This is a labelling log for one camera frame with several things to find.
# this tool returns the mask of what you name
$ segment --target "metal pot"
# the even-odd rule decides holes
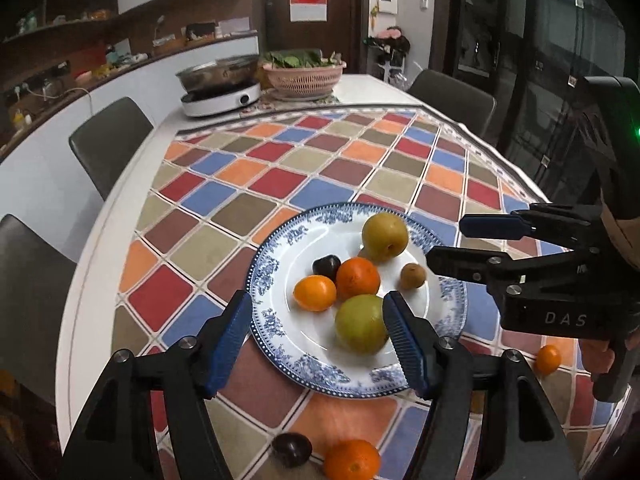
[[[176,74],[187,92],[238,85],[254,77],[258,56],[236,56],[192,66]]]

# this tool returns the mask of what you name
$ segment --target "power cord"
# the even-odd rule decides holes
[[[44,95],[44,94],[38,94],[37,92],[32,91],[29,88],[29,85],[27,83],[22,83],[22,89],[26,90],[31,95],[35,95],[36,97],[43,98],[45,101],[47,99],[52,99],[52,100],[53,99],[60,99],[61,97],[64,97],[65,95],[67,95],[67,94],[69,94],[71,92],[74,92],[76,90],[81,90],[82,92],[84,92],[85,94],[87,94],[89,96],[89,114],[90,114],[90,117],[94,116],[94,102],[91,99],[91,92],[89,92],[86,88],[82,88],[81,86],[70,88],[69,90],[66,90],[66,91],[62,92],[62,94],[56,95],[56,96],[48,96],[48,95]]]

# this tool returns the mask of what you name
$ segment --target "orange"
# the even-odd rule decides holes
[[[311,312],[327,310],[334,304],[335,298],[334,282],[326,276],[307,276],[293,288],[293,299],[300,307]]]
[[[538,350],[536,356],[536,368],[543,375],[549,375],[551,372],[558,370],[560,363],[562,362],[562,356],[558,347],[555,345],[545,345]]]
[[[347,440],[333,446],[324,458],[329,480],[371,480],[380,470],[380,453],[366,440]]]
[[[338,298],[348,300],[361,294],[375,295],[380,288],[380,275],[376,266],[366,258],[349,258],[335,275]]]

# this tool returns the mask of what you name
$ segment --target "finger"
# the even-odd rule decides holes
[[[591,350],[594,352],[606,352],[609,349],[609,341],[600,341],[598,339],[580,339],[580,348],[582,350]]]
[[[627,350],[632,350],[636,346],[640,344],[640,330],[636,330],[632,333],[631,336],[625,341],[625,346]]]
[[[616,355],[613,350],[607,349],[606,352],[582,352],[582,365],[584,369],[592,374],[606,374],[613,364]]]

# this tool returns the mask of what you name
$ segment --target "colorful checkered tablecloth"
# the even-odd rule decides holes
[[[257,247],[298,212],[356,200],[401,210],[445,244],[507,251],[513,258],[561,248],[531,238],[465,238],[465,213],[509,212],[538,202],[506,164],[420,107],[333,107],[239,120],[178,136],[164,155],[132,234],[122,273],[113,349],[161,351],[198,332],[242,288]],[[562,366],[542,380],[585,471],[622,410],[597,402],[576,342],[504,331],[484,286],[467,284],[462,342],[475,352],[518,348],[529,362],[540,346],[562,351]],[[165,478],[178,478],[162,394],[152,395]],[[288,380],[247,340],[228,385],[207,409],[235,478],[323,478],[326,450],[348,438],[375,444],[379,478],[401,480],[429,409],[411,392],[373,400],[327,397]],[[469,420],[458,480],[470,478],[480,414]],[[283,431],[309,437],[312,461],[283,470],[270,442]]]

